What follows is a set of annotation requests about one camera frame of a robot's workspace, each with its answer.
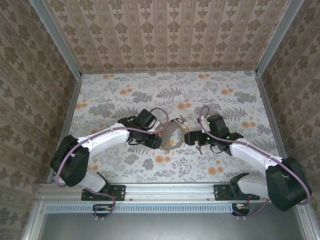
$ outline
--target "table surface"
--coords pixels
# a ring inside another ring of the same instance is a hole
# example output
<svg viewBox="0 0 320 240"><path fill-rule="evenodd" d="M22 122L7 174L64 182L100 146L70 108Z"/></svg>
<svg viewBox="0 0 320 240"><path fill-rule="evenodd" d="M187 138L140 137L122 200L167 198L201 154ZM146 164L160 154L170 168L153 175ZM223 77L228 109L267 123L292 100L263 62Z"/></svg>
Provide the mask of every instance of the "table surface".
<svg viewBox="0 0 320 240"><path fill-rule="evenodd" d="M198 114L204 105L210 107L210 115L223 116L230 132L278 154L253 71L83 75L69 133L84 137L154 107L165 109L170 119L183 116L183 129L197 131L201 129ZM154 115L165 122L160 111ZM169 153L122 143L92 157L88 169L111 183L228 182L243 172L259 174L243 160L224 152L212 153L208 145L201 151L203 155L185 143Z"/></svg>
<svg viewBox="0 0 320 240"><path fill-rule="evenodd" d="M272 204L246 220L236 219L230 213L114 213L97 221L89 213L45 215L39 240L82 239L305 240L306 237L295 207L281 212Z"/></svg>

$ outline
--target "damask wallpaper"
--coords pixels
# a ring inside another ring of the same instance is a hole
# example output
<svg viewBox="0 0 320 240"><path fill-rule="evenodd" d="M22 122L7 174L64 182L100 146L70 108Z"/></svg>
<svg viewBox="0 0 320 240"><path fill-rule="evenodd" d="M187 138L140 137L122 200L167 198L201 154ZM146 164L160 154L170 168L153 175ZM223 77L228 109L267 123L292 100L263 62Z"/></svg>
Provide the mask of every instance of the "damask wallpaper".
<svg viewBox="0 0 320 240"><path fill-rule="evenodd" d="M181 115L186 119L182 128L196 131L204 105L209 105L210 115L222 115L231 132L278 154L253 71L85 74L70 134L84 137L154 107L165 109L170 120ZM165 121L161 111L154 114ZM174 134L170 144L175 145L178 136ZM185 143L169 152L122 143L94 156L88 169L112 183L226 182L239 173L258 174L225 152L212 153L208 145L201 152Z"/></svg>
<svg viewBox="0 0 320 240"><path fill-rule="evenodd" d="M254 69L289 0L45 0L85 73Z"/></svg>
<svg viewBox="0 0 320 240"><path fill-rule="evenodd" d="M304 1L263 81L286 151L304 166L320 226L320 1Z"/></svg>
<svg viewBox="0 0 320 240"><path fill-rule="evenodd" d="M75 79L27 0L0 1L0 239L22 236Z"/></svg>

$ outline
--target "floral tablecloth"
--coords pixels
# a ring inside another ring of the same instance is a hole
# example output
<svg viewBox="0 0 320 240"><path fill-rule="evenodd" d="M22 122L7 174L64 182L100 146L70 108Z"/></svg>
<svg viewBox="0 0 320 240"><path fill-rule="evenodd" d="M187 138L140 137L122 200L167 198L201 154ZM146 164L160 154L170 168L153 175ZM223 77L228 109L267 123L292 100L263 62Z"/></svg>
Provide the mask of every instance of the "floral tablecloth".
<svg viewBox="0 0 320 240"><path fill-rule="evenodd" d="M231 132L278 154L253 71L83 75L70 134L87 136L154 107L165 109L170 119L183 116L186 132L200 130L197 118L203 105L209 105L211 115L222 115ZM165 121L160 111L154 115ZM112 183L228 182L242 172L258 174L224 152L214 154L209 146L201 151L203 155L185 143L169 153L122 143L94 156L88 168Z"/></svg>

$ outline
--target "black mounting plate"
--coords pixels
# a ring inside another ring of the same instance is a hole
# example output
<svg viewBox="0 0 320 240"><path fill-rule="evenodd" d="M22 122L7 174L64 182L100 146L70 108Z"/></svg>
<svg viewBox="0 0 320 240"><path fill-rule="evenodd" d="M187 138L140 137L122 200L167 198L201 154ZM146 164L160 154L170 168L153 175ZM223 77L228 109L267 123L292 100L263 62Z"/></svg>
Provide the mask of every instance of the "black mounting plate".
<svg viewBox="0 0 320 240"><path fill-rule="evenodd" d="M213 185L214 189L214 199L216 201L247 201L248 196L250 200L260 200L260 197L253 194L239 194L238 197L235 197L231 190L229 184L217 184Z"/></svg>
<svg viewBox="0 0 320 240"><path fill-rule="evenodd" d="M109 195L113 196L116 201L124 201L126 196L126 186L125 185L110 185ZM101 196L93 194L85 189L82 190L81 195L82 201L111 201L107 196Z"/></svg>

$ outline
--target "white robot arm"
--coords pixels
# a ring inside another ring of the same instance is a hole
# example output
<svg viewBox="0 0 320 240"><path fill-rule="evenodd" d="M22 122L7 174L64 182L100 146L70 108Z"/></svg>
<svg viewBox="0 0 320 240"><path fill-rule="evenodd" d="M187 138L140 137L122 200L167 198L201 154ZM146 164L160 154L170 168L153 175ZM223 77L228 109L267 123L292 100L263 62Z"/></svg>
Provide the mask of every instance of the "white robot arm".
<svg viewBox="0 0 320 240"><path fill-rule="evenodd" d="M157 121L156 117L144 109L138 116L122 118L111 127L95 134L79 138L68 135L59 145L50 166L58 172L67 153L74 146L83 142L65 162L58 181L69 187L78 185L93 192L100 192L110 184L99 173L87 170L89 159L114 145L125 142L131 144L136 141L136 143L143 144L151 149L158 149L162 140L156 134L151 133L159 124L160 122ZM150 133L127 130L126 128Z"/></svg>
<svg viewBox="0 0 320 240"><path fill-rule="evenodd" d="M239 138L237 139L237 141L243 142L245 144L249 144L249 142L245 138ZM263 176L258 176L258 175L252 176L248 174L242 177L237 182L241 192L244 194L254 194L254 195L269 199L266 170L270 166L276 166L277 163L274 161L271 161L269 158L265 157L261 153L254 151L253 149L245 145L241 145L239 143L232 143L230 145L230 152L232 156L239 158L247 162L248 164L252 165L255 169L257 169L263 175ZM276 158L279 162L282 162L281 157L279 156L273 156L273 157Z"/></svg>

